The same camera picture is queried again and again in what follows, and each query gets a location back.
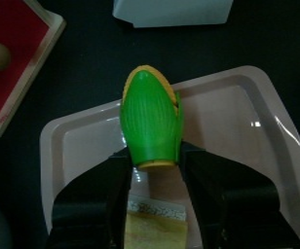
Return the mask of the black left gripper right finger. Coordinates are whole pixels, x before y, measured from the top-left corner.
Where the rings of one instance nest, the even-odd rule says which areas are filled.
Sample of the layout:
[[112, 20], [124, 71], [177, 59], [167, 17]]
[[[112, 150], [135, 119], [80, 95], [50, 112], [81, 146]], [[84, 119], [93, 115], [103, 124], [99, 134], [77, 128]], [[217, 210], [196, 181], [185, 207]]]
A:
[[187, 142], [179, 149], [203, 249], [300, 249], [271, 179]]

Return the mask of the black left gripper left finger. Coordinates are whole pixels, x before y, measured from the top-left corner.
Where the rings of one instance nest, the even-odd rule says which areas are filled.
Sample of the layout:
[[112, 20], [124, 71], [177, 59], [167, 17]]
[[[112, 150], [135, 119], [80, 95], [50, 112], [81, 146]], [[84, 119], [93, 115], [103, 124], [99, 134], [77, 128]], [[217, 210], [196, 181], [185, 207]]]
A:
[[44, 249], [124, 249], [131, 171], [123, 148], [73, 178], [53, 200]]

